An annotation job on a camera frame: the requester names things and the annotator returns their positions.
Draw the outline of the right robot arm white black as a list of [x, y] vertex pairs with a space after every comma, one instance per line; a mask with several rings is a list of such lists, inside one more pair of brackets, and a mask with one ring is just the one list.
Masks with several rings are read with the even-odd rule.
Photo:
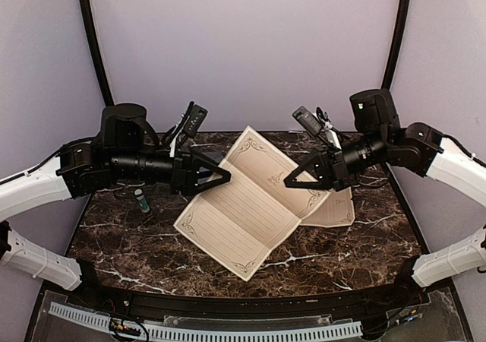
[[[442, 182], [485, 204], [485, 164], [455, 138], [423, 122], [403, 128], [388, 89], [351, 96], [361, 137], [341, 145], [325, 140], [284, 179], [288, 188], [342, 191], [367, 168], [387, 163]], [[437, 252], [404, 262], [387, 299], [405, 306], [417, 290], [471, 269], [485, 267], [485, 229]]]

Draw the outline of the beige lined letter paper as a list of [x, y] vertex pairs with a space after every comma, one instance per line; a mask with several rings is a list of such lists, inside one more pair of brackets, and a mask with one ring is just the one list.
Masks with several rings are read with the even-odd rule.
[[244, 281], [327, 200], [330, 193], [288, 188], [297, 163], [252, 127], [223, 158], [229, 182], [196, 195], [174, 227]]

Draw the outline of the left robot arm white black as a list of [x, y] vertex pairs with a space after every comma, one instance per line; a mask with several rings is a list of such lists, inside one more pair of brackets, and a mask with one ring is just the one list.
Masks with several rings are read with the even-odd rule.
[[207, 110], [189, 103], [181, 121], [159, 138], [136, 103], [107, 106], [99, 133], [63, 145], [41, 163], [1, 181], [1, 264], [34, 278], [77, 291], [90, 308], [107, 302], [88, 261], [66, 258], [37, 245], [8, 223], [8, 218], [44, 204], [81, 198], [119, 180], [165, 183], [174, 195], [197, 195], [226, 184], [229, 171], [206, 155], [181, 147], [178, 135], [194, 138]]

